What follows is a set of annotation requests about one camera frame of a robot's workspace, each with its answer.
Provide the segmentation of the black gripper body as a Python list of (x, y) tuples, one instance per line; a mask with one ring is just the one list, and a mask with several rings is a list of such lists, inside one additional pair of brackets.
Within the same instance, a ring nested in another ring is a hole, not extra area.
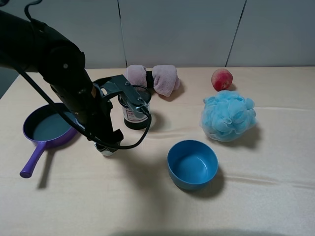
[(71, 112), (86, 137), (106, 148), (119, 148), (124, 136), (119, 129), (113, 129), (112, 108), (112, 103), (95, 84), (71, 86)]

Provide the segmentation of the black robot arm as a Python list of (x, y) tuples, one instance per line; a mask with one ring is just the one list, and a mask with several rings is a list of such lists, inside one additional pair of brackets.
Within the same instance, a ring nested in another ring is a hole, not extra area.
[(123, 134), (113, 130), (111, 102), (85, 70), (85, 55), (47, 24), (0, 13), (0, 65), (15, 69), (57, 110), (55, 103), (30, 78), (38, 72), (60, 98), (76, 122), (66, 121), (89, 140), (106, 148), (120, 149)]

